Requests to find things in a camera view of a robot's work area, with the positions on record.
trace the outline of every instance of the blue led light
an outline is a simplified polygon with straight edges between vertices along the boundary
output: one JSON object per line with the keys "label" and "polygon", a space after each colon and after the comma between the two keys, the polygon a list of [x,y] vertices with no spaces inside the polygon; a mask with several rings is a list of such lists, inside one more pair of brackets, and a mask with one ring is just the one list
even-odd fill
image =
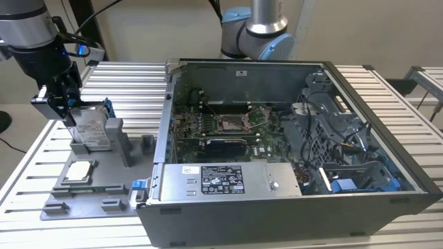
{"label": "blue led light", "polygon": [[83,46],[79,46],[79,54],[83,54]]}

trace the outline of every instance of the blue latch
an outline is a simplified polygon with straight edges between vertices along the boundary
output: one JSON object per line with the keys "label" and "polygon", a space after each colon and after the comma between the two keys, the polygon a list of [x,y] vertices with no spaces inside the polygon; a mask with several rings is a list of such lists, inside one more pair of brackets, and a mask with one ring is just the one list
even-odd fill
{"label": "blue latch", "polygon": [[400,182],[398,179],[392,178],[390,180],[390,184],[384,187],[382,187],[382,189],[386,191],[386,192],[391,192],[391,191],[399,191],[400,190]]}
{"label": "blue latch", "polygon": [[350,191],[358,189],[352,179],[338,179],[331,183],[332,192]]}
{"label": "blue latch", "polygon": [[135,180],[132,182],[132,190],[145,190],[145,180]]}

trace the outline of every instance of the gray case panel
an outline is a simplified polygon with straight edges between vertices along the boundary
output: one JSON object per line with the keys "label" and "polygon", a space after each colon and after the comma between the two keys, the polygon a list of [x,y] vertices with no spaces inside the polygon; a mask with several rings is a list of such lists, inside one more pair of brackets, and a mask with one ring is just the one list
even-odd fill
{"label": "gray case panel", "polygon": [[148,205],[137,213],[152,246],[200,246],[370,236],[435,201],[422,194],[330,196]]}

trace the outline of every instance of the aluminum extrusion table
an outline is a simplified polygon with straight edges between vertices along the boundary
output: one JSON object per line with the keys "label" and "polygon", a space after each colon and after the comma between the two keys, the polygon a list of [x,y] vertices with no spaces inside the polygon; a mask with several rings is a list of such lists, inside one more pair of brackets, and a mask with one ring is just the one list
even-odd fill
{"label": "aluminum extrusion table", "polygon": [[412,79],[443,102],[443,67],[412,66],[406,79]]}
{"label": "aluminum extrusion table", "polygon": [[[375,70],[338,69],[418,164],[443,189],[443,135]],[[108,96],[129,136],[156,134],[164,65],[101,62],[83,75],[83,99]],[[137,217],[40,221],[40,211],[71,153],[71,135],[49,121],[0,191],[0,248],[149,248]],[[374,236],[201,248],[443,248],[443,201],[395,219]]]}

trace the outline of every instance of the white sticker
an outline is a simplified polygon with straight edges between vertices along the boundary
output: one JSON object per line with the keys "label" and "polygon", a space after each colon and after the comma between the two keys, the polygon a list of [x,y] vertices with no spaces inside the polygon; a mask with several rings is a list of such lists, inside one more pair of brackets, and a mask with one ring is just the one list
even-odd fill
{"label": "white sticker", "polygon": [[200,174],[200,167],[197,167],[197,166],[183,166],[181,174]]}
{"label": "white sticker", "polygon": [[235,71],[236,76],[248,76],[248,71]]}
{"label": "white sticker", "polygon": [[75,129],[87,147],[109,146],[103,124],[79,124]]}

